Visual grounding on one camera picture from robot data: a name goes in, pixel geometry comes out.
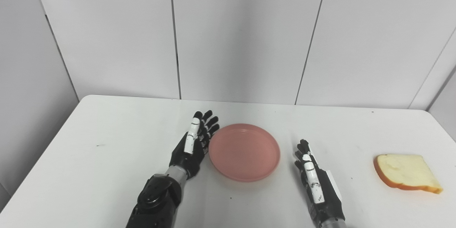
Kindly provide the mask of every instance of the white finger segment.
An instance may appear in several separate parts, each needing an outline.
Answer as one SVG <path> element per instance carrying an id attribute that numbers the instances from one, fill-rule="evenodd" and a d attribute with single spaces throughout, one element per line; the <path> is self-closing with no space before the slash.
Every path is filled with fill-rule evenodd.
<path id="1" fill-rule="evenodd" d="M 193 154 L 193 144 L 198 136 L 200 120 L 198 118 L 193 118 L 190 129 L 188 130 L 187 138 L 185 139 L 184 152 Z"/>
<path id="2" fill-rule="evenodd" d="M 316 204 L 325 202 L 325 197 L 323 196 L 323 190 L 321 189 L 320 180 L 318 179 L 318 175 L 316 174 L 316 170 L 313 163 L 304 163 L 304 170 L 306 170 L 307 182 L 311 187 L 313 201 Z"/>

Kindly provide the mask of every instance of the pink plate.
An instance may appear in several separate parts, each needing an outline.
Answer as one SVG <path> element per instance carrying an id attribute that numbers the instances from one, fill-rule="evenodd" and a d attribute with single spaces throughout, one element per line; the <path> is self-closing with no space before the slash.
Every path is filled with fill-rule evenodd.
<path id="1" fill-rule="evenodd" d="M 274 137 L 251 124 L 232 124 L 218 130 L 209 144 L 209 156 L 220 173 L 236 181 L 258 181 L 279 164 Z"/>

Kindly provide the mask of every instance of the bread crust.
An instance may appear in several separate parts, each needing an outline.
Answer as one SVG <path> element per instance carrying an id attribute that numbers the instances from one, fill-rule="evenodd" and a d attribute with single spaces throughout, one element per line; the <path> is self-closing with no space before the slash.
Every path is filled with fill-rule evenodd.
<path id="1" fill-rule="evenodd" d="M 378 176 L 380 177 L 380 179 L 387 186 L 392 187 L 392 188 L 399 188 L 399 189 L 407 190 L 407 191 L 422 190 L 422 191 L 426 191 L 426 192 L 433 192 L 435 194 L 440 194 L 441 192 L 443 192 L 442 188 L 436 188 L 436 187 L 432 187 L 432 186 L 408 186 L 408 185 L 405 185 L 402 183 L 396 183 L 396 182 L 391 181 L 388 177 L 386 177 L 386 175 L 383 173 L 382 169 L 380 168 L 380 165 L 378 164 L 379 156 L 374 158 L 373 166 L 374 166 L 375 171 L 377 172 Z"/>

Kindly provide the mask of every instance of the panel seam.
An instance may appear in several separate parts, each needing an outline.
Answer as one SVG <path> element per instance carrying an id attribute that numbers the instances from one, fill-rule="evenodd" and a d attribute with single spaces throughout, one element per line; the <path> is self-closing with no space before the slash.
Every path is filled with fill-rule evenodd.
<path id="1" fill-rule="evenodd" d="M 298 87 L 298 93 L 296 94 L 295 105 L 298 102 L 298 96 L 299 96 L 299 92 L 301 90 L 302 79 L 304 77 L 304 72 L 306 71 L 307 61 L 309 59 L 309 53 L 311 51 L 312 41 L 313 41 L 313 37 L 314 37 L 314 34 L 315 34 L 316 24 L 318 22 L 318 16 L 320 15 L 320 10 L 321 10 L 321 4 L 322 3 L 323 3 L 323 0 L 320 0 L 320 5 L 318 6 L 318 11 L 316 13 L 315 24 L 314 24 L 314 27 L 313 27 L 313 30 L 312 30 L 311 41 L 309 42 L 309 48 L 307 49 L 306 60 L 304 61 L 304 67 L 302 69 L 301 80 L 299 81 L 299 87 Z"/>
<path id="2" fill-rule="evenodd" d="M 71 84 L 73 92 L 74 92 L 74 94 L 76 96 L 76 99 L 78 100 L 78 102 L 80 102 L 79 97 L 78 97 L 78 93 L 76 92 L 76 89 L 74 88 L 74 83 L 73 83 L 73 80 L 71 79 L 70 72 L 68 71 L 67 64 L 65 63 L 65 60 L 63 59 L 62 51 L 60 50 L 60 46 L 57 43 L 57 39 L 56 39 L 56 36 L 54 34 L 54 30 L 52 30 L 51 23 L 49 22 L 49 17 L 47 17 L 46 10 L 44 9 L 43 2 L 42 2 L 42 0 L 38 0 L 38 1 L 39 1 L 40 5 L 41 5 L 41 9 L 43 10 L 44 17 L 46 18 L 46 22 L 47 22 L 47 25 L 49 27 L 49 30 L 51 31 L 52 38 L 54 39 L 54 43 L 56 45 L 58 54 L 60 56 L 60 59 L 62 60 L 63 67 L 65 68 L 65 72 L 67 72 L 68 80 L 70 80 L 70 84 Z"/>
<path id="3" fill-rule="evenodd" d="M 176 51 L 177 86 L 179 88 L 179 99 L 182 100 L 181 72 L 179 70 L 179 55 L 177 54 L 176 18 L 174 16 L 174 0 L 171 0 L 172 27 L 174 32 L 174 49 Z"/>
<path id="4" fill-rule="evenodd" d="M 440 51 L 440 53 L 438 54 L 437 58 L 435 59 L 434 63 L 432 64 L 432 67 L 430 68 L 429 72 L 427 73 L 426 77 L 425 77 L 425 80 L 423 81 L 423 83 L 420 85 L 420 87 L 418 88 L 417 92 L 415 93 L 415 96 L 413 97 L 412 101 L 410 102 L 409 106 L 407 107 L 407 109 L 410 109 L 410 106 L 412 106 L 412 103 L 415 101 L 415 98 L 417 97 L 418 93 L 420 93 L 420 90 L 421 88 L 423 87 L 423 85 L 426 83 L 426 80 L 428 79 L 429 75 L 431 74 L 432 70 L 434 69 L 434 66 L 435 64 L 439 61 L 440 59 L 440 56 L 442 55 L 443 51 L 445 50 L 446 46 L 448 45 L 448 42 L 451 40 L 451 37 L 453 36 L 454 32 L 456 31 L 456 27 L 453 29 L 453 31 L 451 32 L 450 36 L 448 37 L 448 40 L 446 40 L 446 43 L 443 45 L 443 48 L 442 50 Z M 430 106 L 434 103 L 435 99 L 437 98 L 437 96 L 440 94 L 441 90 L 443 89 L 443 87 L 440 88 L 440 90 L 437 92 L 436 96 L 434 97 L 434 99 L 431 101 L 431 103 L 429 104 L 429 106 L 426 108 L 429 109 Z"/>

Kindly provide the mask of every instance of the robotic hand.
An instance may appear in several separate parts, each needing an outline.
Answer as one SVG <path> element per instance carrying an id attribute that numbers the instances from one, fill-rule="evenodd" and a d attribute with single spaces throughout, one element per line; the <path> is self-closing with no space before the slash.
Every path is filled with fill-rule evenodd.
<path id="1" fill-rule="evenodd" d="M 306 188 L 309 213 L 320 228 L 347 228 L 342 212 L 339 189 L 330 171 L 318 167 L 309 143 L 301 140 L 295 165 L 301 172 L 301 182 Z"/>
<path id="2" fill-rule="evenodd" d="M 126 228 L 171 228 L 176 209 L 182 201 L 185 182 L 198 173 L 212 135 L 219 129 L 218 117 L 209 110 L 196 112 L 189 131 L 171 154 L 166 174 L 147 180 L 138 196 Z"/>

